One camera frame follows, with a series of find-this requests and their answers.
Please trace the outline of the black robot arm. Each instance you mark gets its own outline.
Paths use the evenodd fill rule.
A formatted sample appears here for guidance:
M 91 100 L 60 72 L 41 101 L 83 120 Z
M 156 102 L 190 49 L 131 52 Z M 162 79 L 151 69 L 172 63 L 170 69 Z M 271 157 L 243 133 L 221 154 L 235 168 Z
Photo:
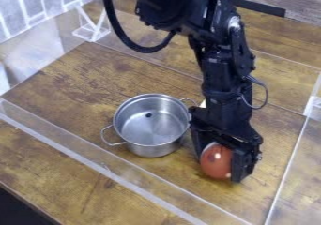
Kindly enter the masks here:
M 162 42 L 144 47 L 130 39 L 116 18 L 112 0 L 103 0 L 111 27 L 122 42 L 140 53 L 162 50 L 175 35 L 188 38 L 203 74 L 206 106 L 190 107 L 190 135 L 197 154 L 211 143 L 230 152 L 230 180 L 241 182 L 261 158 L 262 137 L 253 129 L 251 76 L 255 69 L 245 24 L 229 0 L 136 0 L 135 14 L 144 25 L 168 33 Z

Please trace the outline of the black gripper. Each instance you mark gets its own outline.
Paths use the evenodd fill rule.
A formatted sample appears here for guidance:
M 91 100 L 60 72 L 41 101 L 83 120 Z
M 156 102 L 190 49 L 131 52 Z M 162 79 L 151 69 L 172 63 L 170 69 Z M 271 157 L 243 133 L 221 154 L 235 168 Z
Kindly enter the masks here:
M 230 180 L 239 183 L 262 158 L 263 138 L 251 126 L 251 107 L 242 94 L 205 93 L 206 108 L 191 106 L 190 135 L 197 159 L 211 142 L 231 150 Z

